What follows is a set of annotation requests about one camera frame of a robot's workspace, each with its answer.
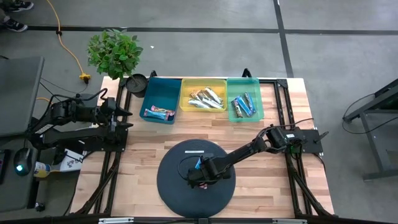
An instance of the gray concrete floor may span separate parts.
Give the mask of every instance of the gray concrete floor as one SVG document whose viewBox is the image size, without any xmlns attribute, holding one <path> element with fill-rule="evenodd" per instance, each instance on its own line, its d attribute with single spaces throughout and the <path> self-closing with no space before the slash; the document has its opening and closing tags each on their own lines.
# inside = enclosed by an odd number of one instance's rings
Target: gray concrete floor
<svg viewBox="0 0 398 224">
<path fill-rule="evenodd" d="M 32 11 L 13 14 L 32 25 L 55 24 L 45 0 L 33 0 Z M 69 26 L 277 28 L 271 0 L 53 0 L 61 22 Z M 280 0 L 286 29 L 396 30 L 395 0 Z M 93 76 L 86 93 L 99 90 L 102 76 L 86 64 L 88 39 L 97 32 L 64 32 L 64 43 L 80 58 Z M 156 33 L 140 32 L 144 47 L 136 72 L 157 70 L 167 76 L 241 75 L 247 67 L 257 77 L 286 77 L 278 34 Z M 398 76 L 398 36 L 287 35 L 294 77 L 305 80 L 312 115 L 323 140 L 326 174 L 335 213 L 341 217 L 396 222 L 398 178 L 363 182 L 362 175 L 376 171 L 366 136 L 341 128 L 341 117 L 354 100 L 374 92 Z M 53 31 L 23 34 L 0 31 L 0 55 L 10 58 L 43 56 L 43 77 L 64 88 L 80 91 L 73 58 L 58 43 Z M 46 85 L 52 92 L 70 95 Z M 42 87 L 38 96 L 49 97 Z M 34 114 L 43 113 L 38 102 Z M 86 124 L 71 125 L 74 129 Z M 349 128 L 361 131 L 354 122 Z M 0 213 L 0 219 L 61 215 L 67 208 L 76 174 L 52 177 L 43 187 L 46 211 Z"/>
</svg>

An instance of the desk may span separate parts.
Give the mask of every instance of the desk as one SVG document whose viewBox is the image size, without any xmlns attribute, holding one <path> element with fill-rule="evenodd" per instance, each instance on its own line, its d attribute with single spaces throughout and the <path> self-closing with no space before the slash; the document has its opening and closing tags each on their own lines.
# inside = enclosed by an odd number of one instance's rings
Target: desk
<svg viewBox="0 0 398 224">
<path fill-rule="evenodd" d="M 301 78 L 288 78 L 290 98 L 296 121 L 311 118 L 310 106 Z M 118 81 L 105 77 L 102 88 L 107 96 L 116 97 Z M 124 104 L 126 91 L 121 104 Z M 285 100 L 280 90 L 283 107 Z M 115 217 L 177 217 L 160 199 L 156 186 L 157 168 L 165 153 L 174 145 L 187 139 L 207 139 L 231 152 L 250 142 L 255 135 L 270 124 L 278 124 L 274 88 L 261 84 L 264 119 L 258 123 L 231 123 L 228 113 L 183 112 L 180 108 L 173 125 L 150 123 L 139 117 L 143 99 L 132 96 L 128 119 L 134 124 L 129 129 L 126 151 L 122 153 L 118 180 L 112 207 Z M 298 126 L 310 129 L 312 121 Z M 89 199 L 101 175 L 103 152 L 90 155 L 83 162 L 71 212 L 80 209 Z M 307 184 L 318 201 L 333 213 L 325 171 L 314 155 L 303 155 Z M 272 218 L 294 216 L 290 196 L 285 157 L 282 154 L 260 153 L 235 165 L 236 188 L 228 206 L 215 217 Z M 301 190 L 297 191 L 300 208 L 304 211 Z M 105 190 L 103 207 L 106 204 Z"/>
<path fill-rule="evenodd" d="M 10 150 L 0 185 L 0 212 L 34 205 L 37 183 L 33 173 L 38 151 L 33 150 L 32 170 L 23 177 L 14 170 L 14 155 L 24 146 L 21 134 L 27 130 L 32 117 L 43 64 L 42 57 L 0 60 L 0 149 Z M 26 144 L 33 148 L 29 141 Z"/>
</svg>

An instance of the plastic bin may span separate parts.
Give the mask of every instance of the plastic bin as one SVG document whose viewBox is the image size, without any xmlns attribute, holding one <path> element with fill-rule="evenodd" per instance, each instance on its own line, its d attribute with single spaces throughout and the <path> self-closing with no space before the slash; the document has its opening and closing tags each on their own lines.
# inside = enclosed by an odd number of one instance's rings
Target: plastic bin
<svg viewBox="0 0 398 224">
<path fill-rule="evenodd" d="M 163 124 L 174 124 L 177 115 L 177 105 L 180 96 L 181 80 L 173 80 L 169 78 L 149 79 L 147 91 L 145 93 L 144 102 L 142 103 L 139 116 L 150 122 L 157 122 Z M 149 109 L 155 105 L 159 108 L 174 110 L 174 119 L 171 121 L 164 121 L 157 118 L 144 117 L 145 109 Z"/>
<path fill-rule="evenodd" d="M 223 99 L 223 108 L 197 108 L 196 106 L 188 104 L 188 100 L 192 98 L 190 96 L 191 92 L 194 90 L 204 90 L 205 87 L 210 87 L 218 97 Z M 225 111 L 228 102 L 226 101 L 226 81 L 219 79 L 203 79 L 203 78 L 184 78 L 181 84 L 181 94 L 180 94 L 180 107 L 183 111 L 201 111 L 201 112 L 212 112 L 212 113 L 222 113 Z"/>
<path fill-rule="evenodd" d="M 258 78 L 228 78 L 228 118 L 230 122 L 257 122 L 264 118 L 264 109 L 262 107 L 262 98 L 260 91 L 260 81 Z M 244 99 L 244 92 L 248 92 L 253 99 L 253 104 L 256 109 L 251 117 L 248 117 L 241 109 L 243 118 L 236 116 L 235 109 L 231 102 L 237 97 L 242 96 Z"/>
</svg>

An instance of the potted plant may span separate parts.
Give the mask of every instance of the potted plant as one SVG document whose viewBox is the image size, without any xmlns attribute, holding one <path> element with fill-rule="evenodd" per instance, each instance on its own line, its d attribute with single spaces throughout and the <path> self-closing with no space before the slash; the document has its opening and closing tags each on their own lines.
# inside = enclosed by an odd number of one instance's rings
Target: potted plant
<svg viewBox="0 0 398 224">
<path fill-rule="evenodd" d="M 132 74 L 139 63 L 143 48 L 137 46 L 137 36 L 125 35 L 124 31 L 104 30 L 94 35 L 88 43 L 88 65 L 97 67 L 99 74 L 107 73 L 113 80 L 128 75 L 126 88 L 138 97 L 144 97 L 147 78 Z"/>
</svg>

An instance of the black pot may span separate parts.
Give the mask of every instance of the black pot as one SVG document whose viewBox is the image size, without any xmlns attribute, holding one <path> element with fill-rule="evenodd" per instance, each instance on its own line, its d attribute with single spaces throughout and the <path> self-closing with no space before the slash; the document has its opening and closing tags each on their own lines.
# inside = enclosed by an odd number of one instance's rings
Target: black pot
<svg viewBox="0 0 398 224">
<path fill-rule="evenodd" d="M 127 78 L 126 88 L 138 98 L 143 98 L 147 91 L 148 80 L 142 74 L 133 74 L 132 77 Z"/>
</svg>

